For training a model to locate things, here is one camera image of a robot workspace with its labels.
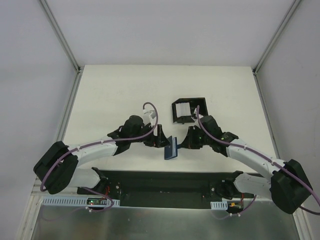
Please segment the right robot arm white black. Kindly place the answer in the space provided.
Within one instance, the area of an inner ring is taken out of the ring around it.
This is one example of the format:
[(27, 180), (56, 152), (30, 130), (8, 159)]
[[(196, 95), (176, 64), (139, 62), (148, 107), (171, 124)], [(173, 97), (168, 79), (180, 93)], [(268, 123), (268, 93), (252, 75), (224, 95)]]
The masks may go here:
[(262, 153), (237, 135), (222, 131), (211, 115), (184, 116), (181, 123), (193, 123), (188, 127), (182, 148), (197, 150), (209, 146), (214, 152), (239, 161), (260, 175), (236, 172), (235, 178), (225, 184), (228, 196), (234, 198), (241, 193), (263, 196), (283, 212), (293, 214), (314, 194), (305, 171), (296, 160), (284, 161)]

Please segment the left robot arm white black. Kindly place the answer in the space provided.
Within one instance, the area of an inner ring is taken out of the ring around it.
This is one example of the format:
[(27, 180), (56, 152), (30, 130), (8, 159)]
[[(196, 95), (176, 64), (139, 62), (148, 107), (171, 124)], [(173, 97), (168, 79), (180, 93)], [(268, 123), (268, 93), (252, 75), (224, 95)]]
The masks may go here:
[(40, 190), (55, 195), (68, 187), (85, 187), (96, 195), (102, 194), (106, 183), (100, 170), (94, 166), (82, 166), (117, 156), (127, 151), (132, 143), (154, 148), (169, 146), (162, 125), (156, 121), (156, 117), (148, 117), (144, 121), (142, 117), (132, 115), (119, 128), (94, 142), (82, 145), (66, 145), (63, 141), (53, 143), (33, 167), (41, 181)]

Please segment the black plastic card tray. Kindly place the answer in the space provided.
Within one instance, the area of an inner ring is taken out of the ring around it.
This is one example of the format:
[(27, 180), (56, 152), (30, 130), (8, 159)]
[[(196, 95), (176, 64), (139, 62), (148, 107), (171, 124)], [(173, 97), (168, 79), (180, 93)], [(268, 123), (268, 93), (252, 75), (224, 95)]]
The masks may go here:
[(172, 121), (174, 124), (194, 123), (197, 119), (196, 111), (199, 107), (199, 115), (207, 116), (208, 108), (204, 97), (179, 98), (171, 104)]

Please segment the blue leather card holder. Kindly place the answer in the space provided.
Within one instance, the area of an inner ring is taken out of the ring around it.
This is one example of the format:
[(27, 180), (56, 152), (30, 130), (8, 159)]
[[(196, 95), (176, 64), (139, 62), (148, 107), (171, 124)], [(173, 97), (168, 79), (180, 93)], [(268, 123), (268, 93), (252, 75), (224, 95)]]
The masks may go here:
[(164, 159), (165, 160), (171, 160), (173, 158), (176, 158), (178, 156), (178, 143), (177, 138), (170, 136), (168, 138), (169, 145), (164, 147)]

